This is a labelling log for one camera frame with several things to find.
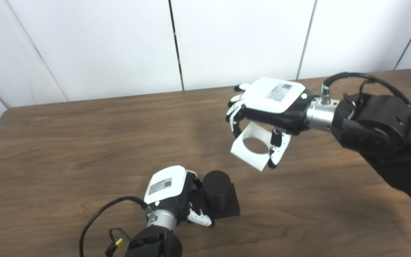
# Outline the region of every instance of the silver cylinder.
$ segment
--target silver cylinder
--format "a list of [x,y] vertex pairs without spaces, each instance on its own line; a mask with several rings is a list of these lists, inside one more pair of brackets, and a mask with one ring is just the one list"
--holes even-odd
[[331,100],[329,104],[323,104],[319,97],[312,99],[305,113],[305,122],[314,130],[331,132],[334,112],[338,104],[338,100]]
[[175,232],[177,227],[176,215],[168,210],[155,210],[148,217],[147,227],[151,225],[162,226]]

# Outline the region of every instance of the cable connector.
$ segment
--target cable connector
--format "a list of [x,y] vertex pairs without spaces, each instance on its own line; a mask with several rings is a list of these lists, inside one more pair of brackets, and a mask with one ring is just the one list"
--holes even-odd
[[155,212],[150,208],[150,206],[147,206],[145,210],[145,215],[147,215],[147,218],[150,222],[155,222],[158,219],[158,216],[155,214]]
[[104,251],[104,254],[107,257],[112,257],[115,253],[115,251],[123,246],[123,239],[118,239],[117,242],[111,242],[111,244],[107,247],[107,249]]
[[[101,215],[101,213],[103,213],[107,208],[115,205],[116,203],[119,203],[119,202],[122,202],[122,201],[126,201],[126,200],[129,200],[129,201],[132,201],[132,202],[135,202],[135,203],[139,204],[140,207],[142,207],[142,209],[146,209],[147,206],[148,206],[147,203],[144,202],[144,200],[142,200],[142,199],[140,199],[140,198],[138,198],[138,197],[135,197],[135,196],[119,197],[119,198],[113,200],[112,202],[108,203],[107,205],[104,205],[104,206],[103,206],[101,209],[99,209],[99,210],[90,218],[90,220],[85,224],[85,227],[83,228],[82,233],[80,234],[80,238],[79,238],[79,240],[78,240],[78,255],[79,255],[80,257],[85,257],[85,254],[83,253],[83,241],[85,240],[85,234],[87,233],[87,230],[88,230],[88,228],[90,228],[90,226],[91,226],[91,224],[93,223],[93,221],[95,221],[96,218],[98,218],[98,216]],[[111,238],[113,238],[113,236],[112,236],[112,230],[113,230],[113,229],[110,229],[110,230],[109,230],[109,234],[110,234]],[[121,228],[116,228],[116,230],[121,231],[121,233],[123,233],[124,236],[126,236],[127,238],[129,238],[129,236],[128,236]]]

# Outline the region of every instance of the robot finger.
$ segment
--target robot finger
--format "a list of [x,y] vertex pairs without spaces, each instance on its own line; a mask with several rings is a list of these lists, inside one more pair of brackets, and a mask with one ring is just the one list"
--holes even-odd
[[267,162],[267,166],[271,169],[275,169],[277,165],[280,163],[286,148],[288,147],[291,141],[291,135],[286,133],[281,133],[282,139],[280,146],[276,146],[272,144],[269,149],[269,161]]
[[237,138],[242,131],[240,130],[239,127],[239,122],[245,118],[245,105],[243,105],[241,102],[235,103],[234,106],[238,104],[238,107],[235,108],[232,113],[226,117],[226,120],[229,122],[231,131],[233,132],[234,136]]
[[204,204],[204,201],[193,196],[190,200],[187,220],[201,226],[213,227],[215,221],[210,215],[207,215],[207,207]]
[[234,87],[234,91],[235,92],[240,92],[240,91],[246,91],[248,89],[248,87],[250,86],[250,84],[240,84]]
[[236,102],[235,104],[233,104],[233,106],[231,106],[230,109],[228,109],[228,111],[226,112],[226,122],[229,122],[229,118],[231,116],[231,114],[233,114],[233,112],[239,108],[243,103],[241,101]]
[[196,186],[196,188],[202,188],[202,181],[199,178],[198,174],[196,174],[196,172],[194,172],[194,171],[189,171],[189,170],[186,170],[186,172],[188,172],[188,173],[190,173],[194,176],[193,177],[193,184]]
[[231,100],[228,102],[228,107],[232,107],[236,102],[241,101],[242,100],[242,95],[243,94],[240,94],[240,95],[237,95],[237,96],[234,96],[233,98],[231,98]]

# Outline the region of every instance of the black base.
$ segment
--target black base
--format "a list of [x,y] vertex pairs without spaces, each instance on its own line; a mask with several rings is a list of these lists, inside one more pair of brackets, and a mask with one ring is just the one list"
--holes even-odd
[[[227,197],[228,206],[224,210],[222,211],[213,210],[210,206],[207,206],[207,203],[204,203],[204,206],[200,206],[200,208],[202,210],[207,210],[207,212],[204,211],[204,213],[207,215],[210,215],[214,219],[239,216],[240,206],[239,206],[239,201],[237,200],[237,194],[235,193],[234,183],[230,184],[230,187],[228,190],[229,190],[228,197]],[[206,199],[206,194],[203,188],[192,190],[190,196],[192,198],[197,197],[197,199]]]

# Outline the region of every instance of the black cable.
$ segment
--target black cable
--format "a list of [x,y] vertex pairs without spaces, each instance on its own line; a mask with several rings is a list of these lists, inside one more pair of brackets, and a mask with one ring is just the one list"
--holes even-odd
[[386,81],[379,79],[375,76],[365,74],[365,73],[359,73],[359,72],[342,72],[336,75],[333,75],[329,78],[326,78],[324,80],[323,85],[324,86],[331,86],[332,83],[336,82],[337,80],[344,79],[344,78],[349,78],[349,77],[356,77],[356,78],[364,78],[368,80],[370,83],[379,83],[382,86],[386,87],[391,93],[398,97],[401,98],[402,101],[409,107],[411,107],[411,102],[408,100],[408,98],[401,92],[399,89],[395,88],[395,86],[391,85],[390,83],[387,83]]
[[366,84],[370,84],[370,83],[372,83],[372,82],[369,81],[369,80],[364,80],[362,82],[362,84],[359,86],[359,96],[357,98],[357,108],[360,108],[362,106],[362,104],[364,103],[364,97],[362,95],[362,90],[364,89],[364,86]]
[[86,223],[85,227],[83,228],[82,234],[80,234],[80,239],[78,241],[78,253],[79,253],[80,257],[84,257],[84,255],[83,255],[83,241],[85,239],[85,233],[87,232],[88,228],[90,228],[93,221],[95,221],[96,218],[98,218],[98,216],[101,215],[101,213],[103,213],[107,208],[115,205],[116,203],[123,202],[123,201],[126,201],[126,200],[138,203],[142,207],[142,209],[145,209],[148,206],[147,203],[145,203],[142,199],[140,199],[138,197],[135,197],[135,196],[120,197],[120,198],[117,198],[117,199],[113,200],[112,202],[108,203],[107,205],[104,205],[101,209],[99,209],[90,218],[90,220]]

